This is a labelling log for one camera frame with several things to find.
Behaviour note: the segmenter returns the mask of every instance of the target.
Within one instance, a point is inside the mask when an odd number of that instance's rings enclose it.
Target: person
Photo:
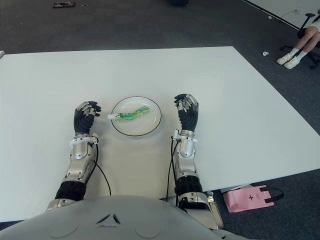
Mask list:
[[[287,69],[292,69],[297,66],[301,59],[315,48],[320,41],[320,19],[312,23],[304,33],[304,36],[297,42],[291,52],[279,58],[276,62],[280,65],[284,64]]]

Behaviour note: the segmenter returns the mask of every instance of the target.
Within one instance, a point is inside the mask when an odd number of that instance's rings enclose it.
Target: power outlet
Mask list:
[[[301,14],[301,8],[298,7],[294,12],[295,12],[296,14],[300,15],[300,14]]]

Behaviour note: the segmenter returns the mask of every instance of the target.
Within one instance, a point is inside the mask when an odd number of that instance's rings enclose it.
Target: plate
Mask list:
[[[112,114],[133,113],[136,110],[148,107],[150,112],[131,120],[111,120],[114,128],[127,136],[143,136],[155,130],[161,121],[161,110],[151,99],[143,96],[132,96],[118,102]]]

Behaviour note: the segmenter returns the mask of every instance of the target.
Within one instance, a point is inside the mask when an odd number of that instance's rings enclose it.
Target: black office chair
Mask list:
[[[304,28],[304,26],[307,24],[307,22],[309,21],[310,18],[314,17],[315,15],[313,13],[307,13],[306,14],[307,18],[306,20],[304,21],[304,23],[302,24],[301,28],[299,29],[298,33],[297,33],[297,36],[299,39],[301,39],[304,35],[305,35],[305,31],[306,31],[306,28]],[[317,21],[318,19],[320,19],[320,15],[317,16],[315,18],[315,20],[313,21],[313,23],[315,21]],[[316,48],[320,48],[320,42],[318,42],[315,46]],[[284,45],[283,47],[280,47],[280,50],[283,51],[285,48],[289,48],[289,49],[293,49],[294,46],[289,46],[289,45]],[[310,58],[310,60],[314,63],[313,66],[310,66],[311,69],[316,69],[317,66],[319,65],[320,63],[320,55],[315,53],[315,52],[309,52],[307,54],[307,56]]]

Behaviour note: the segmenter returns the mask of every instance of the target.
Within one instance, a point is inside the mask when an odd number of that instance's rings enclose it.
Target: robotic arm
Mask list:
[[[174,171],[176,176],[175,194],[178,207],[184,209],[210,229],[218,225],[212,215],[208,197],[203,193],[197,167],[195,129],[198,122],[199,103],[191,94],[179,94],[174,101],[181,122],[181,131],[174,131],[175,147]]]
[[[100,116],[97,112],[101,112],[101,107],[97,104],[95,101],[85,101],[74,111],[75,137],[70,142],[70,165],[47,211],[84,199],[87,183],[96,167],[99,154],[98,135],[90,134],[95,117]]]

